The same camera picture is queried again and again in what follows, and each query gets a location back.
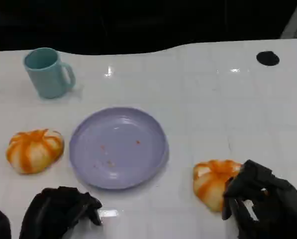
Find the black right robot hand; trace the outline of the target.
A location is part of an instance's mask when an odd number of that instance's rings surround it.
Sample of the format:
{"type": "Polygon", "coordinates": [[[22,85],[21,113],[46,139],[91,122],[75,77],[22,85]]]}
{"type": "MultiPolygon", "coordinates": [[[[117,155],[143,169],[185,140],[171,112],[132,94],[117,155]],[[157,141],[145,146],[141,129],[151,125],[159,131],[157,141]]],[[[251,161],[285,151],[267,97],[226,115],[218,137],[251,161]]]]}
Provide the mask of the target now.
{"type": "Polygon", "coordinates": [[[222,219],[234,218],[239,239],[297,239],[297,189],[247,160],[225,183],[222,219]]]}

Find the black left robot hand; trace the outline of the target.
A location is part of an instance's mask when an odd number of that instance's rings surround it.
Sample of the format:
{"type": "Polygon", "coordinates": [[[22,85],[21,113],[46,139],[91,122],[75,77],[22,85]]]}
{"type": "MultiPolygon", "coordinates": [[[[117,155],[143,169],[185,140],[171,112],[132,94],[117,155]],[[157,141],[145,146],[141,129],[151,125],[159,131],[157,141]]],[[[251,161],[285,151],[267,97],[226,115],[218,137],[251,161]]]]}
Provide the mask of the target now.
{"type": "Polygon", "coordinates": [[[80,220],[101,226],[102,203],[77,188],[45,188],[30,203],[21,225],[21,239],[61,239],[80,220]]]}

